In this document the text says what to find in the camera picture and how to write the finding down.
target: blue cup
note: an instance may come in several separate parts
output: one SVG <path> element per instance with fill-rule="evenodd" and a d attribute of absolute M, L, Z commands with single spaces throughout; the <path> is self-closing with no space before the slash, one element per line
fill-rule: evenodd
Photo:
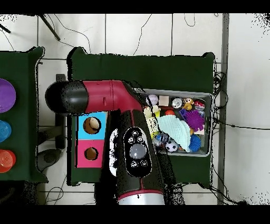
<path fill-rule="evenodd" d="M 11 135 L 11 126 L 9 123 L 0 120 L 0 143 Z"/>

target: blue box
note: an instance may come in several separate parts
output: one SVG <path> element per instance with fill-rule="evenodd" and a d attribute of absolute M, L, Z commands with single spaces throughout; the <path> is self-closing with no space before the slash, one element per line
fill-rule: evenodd
<path fill-rule="evenodd" d="M 101 128 L 99 132 L 96 134 L 88 134 L 83 129 L 83 123 L 84 121 L 89 117 L 95 117 L 98 119 L 101 123 Z M 77 119 L 79 119 L 79 126 L 77 128 L 78 130 L 78 139 L 80 140 L 104 140 L 105 139 L 105 130 L 106 130 L 106 118 L 107 113 L 106 112 L 97 112 L 97 113 L 90 113 L 90 114 L 84 114 L 79 116 Z"/>

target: purple bowl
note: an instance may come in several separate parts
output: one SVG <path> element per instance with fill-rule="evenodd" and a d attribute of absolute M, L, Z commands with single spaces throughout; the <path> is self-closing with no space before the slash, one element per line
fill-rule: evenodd
<path fill-rule="evenodd" d="M 10 110 L 16 101 L 16 91 L 12 84 L 0 79 L 0 113 Z"/>

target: floor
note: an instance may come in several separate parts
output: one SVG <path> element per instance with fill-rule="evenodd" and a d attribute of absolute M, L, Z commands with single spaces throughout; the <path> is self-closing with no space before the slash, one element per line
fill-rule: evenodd
<path fill-rule="evenodd" d="M 40 101 L 40 128 L 54 125 L 54 113 L 45 103 L 47 87 L 55 81 L 57 73 L 67 75 L 66 56 L 72 46 L 83 46 L 87 53 L 115 53 L 124 55 L 203 55 L 213 52 L 220 71 L 222 16 L 212 14 L 174 14 L 173 29 L 171 14 L 57 14 L 62 24 L 72 30 L 80 31 L 90 40 L 90 47 L 85 36 L 65 29 L 54 14 L 49 14 L 57 34 L 58 42 L 44 22 L 36 16 L 0 15 L 0 23 L 12 31 L 11 34 L 0 32 L 0 51 L 27 51 L 33 46 L 45 47 L 45 55 L 38 65 L 38 87 Z M 39 146 L 38 150 L 55 148 L 52 139 Z M 218 135 L 213 136 L 214 167 L 217 170 Z M 66 185 L 66 150 L 60 160 L 46 171 L 49 183 L 38 186 L 40 204 L 45 199 L 55 200 L 46 204 L 94 204 L 94 185 L 81 183 L 79 186 Z M 53 187 L 61 187 L 48 192 Z M 213 177 L 213 186 L 217 187 L 217 177 Z M 184 187 L 186 204 L 217 204 L 216 196 L 197 184 Z"/>

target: pink box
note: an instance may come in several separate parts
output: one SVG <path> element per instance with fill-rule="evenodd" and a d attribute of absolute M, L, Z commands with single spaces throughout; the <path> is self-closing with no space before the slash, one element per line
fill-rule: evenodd
<path fill-rule="evenodd" d="M 93 147 L 98 151 L 98 157 L 95 160 L 85 158 L 84 152 Z M 101 168 L 103 158 L 104 140 L 78 140 L 77 146 L 77 167 L 79 168 Z"/>

